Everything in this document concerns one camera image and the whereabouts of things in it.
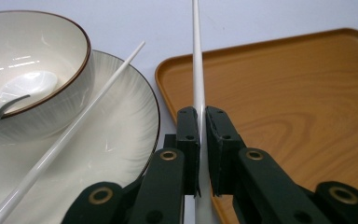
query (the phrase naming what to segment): wooden tray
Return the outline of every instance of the wooden tray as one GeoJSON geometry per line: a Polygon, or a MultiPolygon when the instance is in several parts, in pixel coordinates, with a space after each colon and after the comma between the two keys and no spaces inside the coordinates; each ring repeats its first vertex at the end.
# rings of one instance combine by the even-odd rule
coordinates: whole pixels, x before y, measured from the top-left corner
{"type": "MultiPolygon", "coordinates": [[[[266,150],[310,190],[358,188],[358,31],[343,29],[203,53],[206,105],[225,110],[248,147],[266,150]]],[[[156,82],[176,121],[192,105],[192,55],[171,58],[156,82]]],[[[231,198],[213,198],[236,223],[231,198]]]]}

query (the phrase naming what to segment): brown rim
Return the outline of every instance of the brown rim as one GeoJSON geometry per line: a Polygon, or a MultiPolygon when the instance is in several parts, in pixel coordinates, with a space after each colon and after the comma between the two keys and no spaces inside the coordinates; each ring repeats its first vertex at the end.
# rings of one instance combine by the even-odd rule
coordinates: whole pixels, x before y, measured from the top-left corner
{"type": "Polygon", "coordinates": [[[46,101],[48,101],[49,99],[53,98],[54,96],[58,95],[59,93],[61,93],[63,90],[65,90],[70,84],[72,84],[79,76],[80,74],[84,71],[86,65],[88,64],[89,60],[90,60],[90,55],[91,55],[91,42],[89,39],[89,36],[86,34],[85,30],[76,22],[65,18],[64,16],[60,16],[54,13],[50,13],[50,12],[44,12],[44,11],[36,11],[36,10],[7,10],[7,11],[0,11],[0,13],[12,13],[12,12],[20,12],[20,13],[40,13],[40,14],[45,14],[45,15],[50,15],[53,17],[58,17],[58,18],[62,18],[66,21],[71,22],[74,26],[76,26],[80,32],[83,34],[83,36],[86,38],[86,42],[87,42],[87,52],[84,58],[83,63],[80,65],[79,69],[77,69],[76,73],[67,81],[65,82],[62,86],[60,86],[57,90],[55,90],[53,93],[51,93],[49,96],[31,104],[31,105],[27,105],[26,107],[23,107],[21,109],[9,112],[7,114],[5,114],[2,119],[7,119],[13,116],[16,116],[20,113],[23,113],[25,111],[31,110],[32,108],[42,105],[43,103],[45,103],[46,101]]]}

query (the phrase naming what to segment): bowl rim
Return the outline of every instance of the bowl rim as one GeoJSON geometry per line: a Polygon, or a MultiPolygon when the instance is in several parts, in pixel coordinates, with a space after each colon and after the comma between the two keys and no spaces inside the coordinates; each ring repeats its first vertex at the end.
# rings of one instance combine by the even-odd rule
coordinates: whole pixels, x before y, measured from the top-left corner
{"type": "Polygon", "coordinates": [[[80,32],[81,34],[83,34],[83,36],[86,39],[86,54],[84,57],[84,60],[82,62],[82,64],[78,67],[78,69],[76,70],[76,72],[71,76],[71,78],[69,78],[69,80],[67,80],[65,83],[63,83],[57,90],[55,90],[54,92],[52,92],[51,94],[49,94],[48,96],[30,104],[27,105],[25,107],[22,107],[20,109],[5,113],[4,116],[2,117],[2,119],[7,119],[19,114],[22,114],[26,111],[29,111],[37,106],[40,106],[44,103],[46,103],[48,100],[52,99],[53,97],[55,97],[56,95],[60,94],[62,91],[64,91],[66,88],[68,88],[75,80],[77,80],[78,77],[80,77],[80,75],[83,73],[83,71],[85,70],[86,66],[88,65],[89,61],[91,60],[91,53],[92,53],[92,48],[91,48],[91,42],[90,42],[90,38],[87,35],[86,31],[75,21],[68,19],[62,15],[58,15],[55,13],[51,13],[51,12],[46,12],[46,11],[38,11],[38,10],[3,10],[0,11],[0,14],[4,14],[4,13],[33,13],[33,14],[44,14],[44,15],[49,15],[51,17],[57,17],[60,19],[63,19],[65,21],[69,21],[70,23],[72,23],[80,32]]]}

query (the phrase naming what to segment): chopstick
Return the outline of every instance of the chopstick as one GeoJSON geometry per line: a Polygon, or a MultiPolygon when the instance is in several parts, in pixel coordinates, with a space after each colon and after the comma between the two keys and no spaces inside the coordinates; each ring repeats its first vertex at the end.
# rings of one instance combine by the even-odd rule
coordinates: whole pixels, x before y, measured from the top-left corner
{"type": "Polygon", "coordinates": [[[205,90],[200,42],[199,1],[193,0],[193,106],[197,110],[200,130],[200,191],[196,198],[196,223],[215,223],[211,200],[208,168],[208,148],[205,125],[205,90]]]}
{"type": "Polygon", "coordinates": [[[103,96],[107,93],[119,75],[127,68],[132,59],[138,54],[141,48],[144,46],[143,41],[138,48],[124,61],[124,63],[118,68],[118,70],[109,78],[103,88],[92,99],[89,105],[80,113],[79,116],[65,129],[60,135],[57,141],[50,147],[50,149],[43,155],[43,157],[36,163],[36,165],[29,171],[29,173],[22,179],[20,184],[11,191],[11,193],[0,204],[0,223],[4,222],[10,213],[14,210],[17,204],[21,201],[28,190],[34,185],[37,178],[41,176],[56,157],[60,154],[62,149],[75,135],[83,121],[90,114],[95,105],[100,102],[103,96]]]}

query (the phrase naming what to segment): bowl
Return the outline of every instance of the bowl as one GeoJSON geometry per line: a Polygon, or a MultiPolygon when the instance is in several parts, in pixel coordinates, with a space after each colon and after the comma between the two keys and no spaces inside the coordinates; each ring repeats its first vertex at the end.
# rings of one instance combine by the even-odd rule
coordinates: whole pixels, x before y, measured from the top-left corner
{"type": "Polygon", "coordinates": [[[58,78],[50,95],[6,112],[0,142],[35,140],[68,125],[92,93],[92,64],[90,40],[73,21],[39,11],[0,12],[0,88],[34,71],[58,78]]]}

